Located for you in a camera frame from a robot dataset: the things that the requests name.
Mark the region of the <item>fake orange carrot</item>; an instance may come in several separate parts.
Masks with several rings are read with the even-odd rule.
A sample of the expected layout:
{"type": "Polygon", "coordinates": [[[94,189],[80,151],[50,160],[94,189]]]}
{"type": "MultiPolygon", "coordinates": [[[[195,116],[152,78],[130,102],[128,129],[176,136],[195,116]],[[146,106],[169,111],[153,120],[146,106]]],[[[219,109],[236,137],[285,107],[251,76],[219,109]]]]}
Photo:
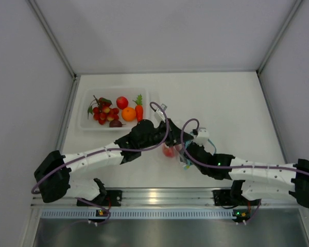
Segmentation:
{"type": "Polygon", "coordinates": [[[143,120],[143,97],[141,94],[139,94],[136,98],[136,100],[133,101],[136,106],[135,106],[135,112],[136,112],[136,119],[138,122],[140,122],[141,120],[143,120]]]}

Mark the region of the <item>fake orange fruit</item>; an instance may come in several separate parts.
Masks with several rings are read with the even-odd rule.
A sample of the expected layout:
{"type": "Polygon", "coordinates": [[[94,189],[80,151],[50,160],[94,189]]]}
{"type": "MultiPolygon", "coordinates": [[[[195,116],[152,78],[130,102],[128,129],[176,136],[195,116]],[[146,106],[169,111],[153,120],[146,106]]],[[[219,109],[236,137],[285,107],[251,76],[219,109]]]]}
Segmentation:
{"type": "Polygon", "coordinates": [[[121,115],[122,119],[127,122],[134,121],[136,119],[136,111],[131,107],[124,108],[121,115]]]}

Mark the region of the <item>dark red fake plum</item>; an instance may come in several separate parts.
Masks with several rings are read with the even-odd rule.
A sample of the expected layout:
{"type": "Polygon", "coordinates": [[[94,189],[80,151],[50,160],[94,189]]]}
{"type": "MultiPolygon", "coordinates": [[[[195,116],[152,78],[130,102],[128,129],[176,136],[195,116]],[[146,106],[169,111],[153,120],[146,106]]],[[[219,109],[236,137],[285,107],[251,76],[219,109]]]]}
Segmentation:
{"type": "Polygon", "coordinates": [[[123,127],[125,124],[122,123],[121,121],[119,120],[112,120],[110,123],[109,123],[109,127],[110,128],[121,128],[123,127]]]}

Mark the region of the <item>fake red apple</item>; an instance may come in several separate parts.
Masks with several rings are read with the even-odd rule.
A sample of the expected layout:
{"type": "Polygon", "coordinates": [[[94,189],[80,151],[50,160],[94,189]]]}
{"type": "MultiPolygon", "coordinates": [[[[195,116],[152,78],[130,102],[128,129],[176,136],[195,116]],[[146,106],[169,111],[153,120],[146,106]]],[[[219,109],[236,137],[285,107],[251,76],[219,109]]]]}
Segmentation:
{"type": "Polygon", "coordinates": [[[119,109],[123,110],[128,107],[129,101],[126,97],[120,96],[116,99],[116,105],[119,109]]]}

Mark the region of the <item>fake red cherry bunch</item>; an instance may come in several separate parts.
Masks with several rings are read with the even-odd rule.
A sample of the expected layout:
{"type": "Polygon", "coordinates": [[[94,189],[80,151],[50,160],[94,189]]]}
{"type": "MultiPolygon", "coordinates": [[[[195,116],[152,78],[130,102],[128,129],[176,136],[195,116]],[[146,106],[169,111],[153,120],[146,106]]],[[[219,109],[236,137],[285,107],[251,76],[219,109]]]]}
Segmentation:
{"type": "Polygon", "coordinates": [[[93,99],[87,108],[87,118],[92,115],[93,120],[104,126],[112,120],[119,120],[119,108],[113,107],[111,100],[93,95],[93,99]]]}

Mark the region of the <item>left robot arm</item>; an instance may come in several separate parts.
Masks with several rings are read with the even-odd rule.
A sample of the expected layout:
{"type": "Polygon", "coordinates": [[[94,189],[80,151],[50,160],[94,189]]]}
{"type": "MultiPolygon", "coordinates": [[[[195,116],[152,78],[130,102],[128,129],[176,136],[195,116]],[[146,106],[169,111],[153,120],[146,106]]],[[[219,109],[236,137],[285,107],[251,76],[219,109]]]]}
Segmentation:
{"type": "Polygon", "coordinates": [[[171,119],[161,121],[157,127],[150,120],[141,120],[127,135],[104,147],[75,154],[50,152],[34,172],[36,188],[44,203],[74,197],[102,205],[107,194],[103,182],[98,178],[85,180],[84,175],[131,162],[142,152],[162,144],[172,147],[189,140],[193,136],[183,132],[171,119]]]}

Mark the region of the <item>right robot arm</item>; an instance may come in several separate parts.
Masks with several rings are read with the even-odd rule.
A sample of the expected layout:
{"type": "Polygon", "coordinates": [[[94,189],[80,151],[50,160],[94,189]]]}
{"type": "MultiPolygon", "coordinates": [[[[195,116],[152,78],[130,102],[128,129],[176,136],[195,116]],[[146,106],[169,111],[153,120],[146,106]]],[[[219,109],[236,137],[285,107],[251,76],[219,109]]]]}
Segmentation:
{"type": "Polygon", "coordinates": [[[211,154],[194,142],[185,149],[198,170],[215,180],[231,180],[230,198],[235,204],[260,199],[295,200],[309,208],[309,161],[264,164],[230,154],[211,154]]]}

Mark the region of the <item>white plastic basket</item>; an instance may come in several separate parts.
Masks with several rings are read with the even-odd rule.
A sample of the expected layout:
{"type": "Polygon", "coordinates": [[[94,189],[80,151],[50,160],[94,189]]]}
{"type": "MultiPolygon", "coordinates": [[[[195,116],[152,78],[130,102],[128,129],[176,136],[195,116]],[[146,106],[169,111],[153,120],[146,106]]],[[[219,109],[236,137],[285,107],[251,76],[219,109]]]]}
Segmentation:
{"type": "Polygon", "coordinates": [[[92,88],[84,93],[78,113],[83,131],[130,130],[149,118],[149,93],[141,87],[92,88]]]}

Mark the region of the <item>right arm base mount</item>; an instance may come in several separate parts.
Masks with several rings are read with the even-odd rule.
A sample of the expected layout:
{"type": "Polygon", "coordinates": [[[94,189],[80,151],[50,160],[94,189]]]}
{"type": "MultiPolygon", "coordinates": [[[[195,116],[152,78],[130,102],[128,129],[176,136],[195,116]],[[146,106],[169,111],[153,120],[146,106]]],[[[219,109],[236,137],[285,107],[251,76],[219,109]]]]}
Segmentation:
{"type": "Polygon", "coordinates": [[[213,199],[215,206],[230,207],[234,206],[229,189],[219,189],[213,191],[213,199]]]}

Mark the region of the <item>aluminium rail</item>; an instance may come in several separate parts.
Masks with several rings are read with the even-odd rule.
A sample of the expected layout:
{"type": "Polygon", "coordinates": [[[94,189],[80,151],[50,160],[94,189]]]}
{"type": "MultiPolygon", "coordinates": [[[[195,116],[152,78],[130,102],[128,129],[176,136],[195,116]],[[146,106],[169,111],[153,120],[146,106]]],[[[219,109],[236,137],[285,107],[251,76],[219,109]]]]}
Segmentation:
{"type": "MultiPolygon", "coordinates": [[[[227,188],[111,188],[121,190],[121,207],[207,207],[214,208],[213,191],[227,188]]],[[[44,203],[40,195],[33,196],[33,208],[77,207],[77,200],[65,197],[52,203],[44,203]]],[[[262,207],[299,208],[296,201],[262,199],[262,207]]]]}

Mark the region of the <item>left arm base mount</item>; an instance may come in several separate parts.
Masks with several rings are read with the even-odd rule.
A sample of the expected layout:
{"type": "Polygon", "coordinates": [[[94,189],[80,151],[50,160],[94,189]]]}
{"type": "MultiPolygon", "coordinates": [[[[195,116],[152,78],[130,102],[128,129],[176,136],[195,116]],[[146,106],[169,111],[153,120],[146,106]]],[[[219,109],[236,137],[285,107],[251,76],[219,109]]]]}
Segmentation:
{"type": "Polygon", "coordinates": [[[107,190],[106,194],[100,194],[90,202],[102,207],[120,207],[122,202],[121,190],[107,190]]]}

